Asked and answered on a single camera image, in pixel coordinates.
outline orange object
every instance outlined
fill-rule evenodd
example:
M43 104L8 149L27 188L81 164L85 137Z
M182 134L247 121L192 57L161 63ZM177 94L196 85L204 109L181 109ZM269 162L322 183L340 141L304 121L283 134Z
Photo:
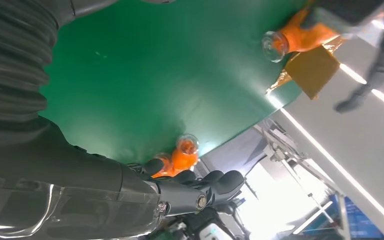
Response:
M308 13L306 7L278 32L269 31L265 34L262 44L267 58L277 63L288 53L310 51L339 35L322 23L311 29L301 29L301 23Z
M191 134L181 135L177 139L176 148L171 157L162 154L156 158L162 160L164 168L152 177L174 177L180 172L190 169L198 162L198 139Z
M154 174L152 176L153 178L158 178L162 176L174 177L177 174L174 172L173 169L172 156L167 153L159 153L154 158L161 160L164 163L164 167L159 172Z
M181 140L171 155L173 167L183 171L198 162L198 148L191 140Z

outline black corrugated tube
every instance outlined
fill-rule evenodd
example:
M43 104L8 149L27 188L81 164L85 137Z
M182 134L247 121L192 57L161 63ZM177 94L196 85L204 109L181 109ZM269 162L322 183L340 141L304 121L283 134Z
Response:
M47 101L39 88L48 83L44 66L57 41L55 18L33 0L0 0L0 121L25 123Z

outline green table surface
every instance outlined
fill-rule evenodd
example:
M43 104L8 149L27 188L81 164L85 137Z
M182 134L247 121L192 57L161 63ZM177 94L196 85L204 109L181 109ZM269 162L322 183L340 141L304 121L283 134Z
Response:
M265 96L282 63L261 39L303 0L122 0L64 26L47 68L41 115L67 140L124 163L145 162L190 133L200 156L276 109ZM293 101L294 83L275 94Z

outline robotic hand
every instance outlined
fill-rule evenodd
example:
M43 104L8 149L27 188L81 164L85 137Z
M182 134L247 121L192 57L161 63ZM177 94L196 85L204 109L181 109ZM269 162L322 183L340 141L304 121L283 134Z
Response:
M163 216L232 198L244 182L235 171L201 181L190 172L152 179L149 165L89 154L38 115L47 105L39 89L49 80L44 67L52 61L58 29L114 2L0 0L0 239L143 235Z

